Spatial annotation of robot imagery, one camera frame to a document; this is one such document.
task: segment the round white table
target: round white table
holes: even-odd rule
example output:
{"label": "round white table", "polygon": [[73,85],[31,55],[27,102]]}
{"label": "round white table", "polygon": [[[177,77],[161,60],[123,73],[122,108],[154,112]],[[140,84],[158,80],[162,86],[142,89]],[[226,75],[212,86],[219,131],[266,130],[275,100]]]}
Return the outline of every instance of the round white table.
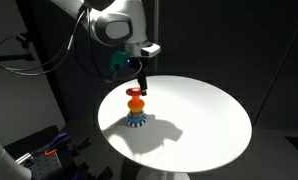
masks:
{"label": "round white table", "polygon": [[144,166],[139,180],[186,180],[186,173],[224,166],[247,148],[252,134],[243,107],[219,88],[178,76],[147,77],[144,112],[147,122],[127,124],[136,80],[111,91],[101,103],[99,127],[118,152]]}

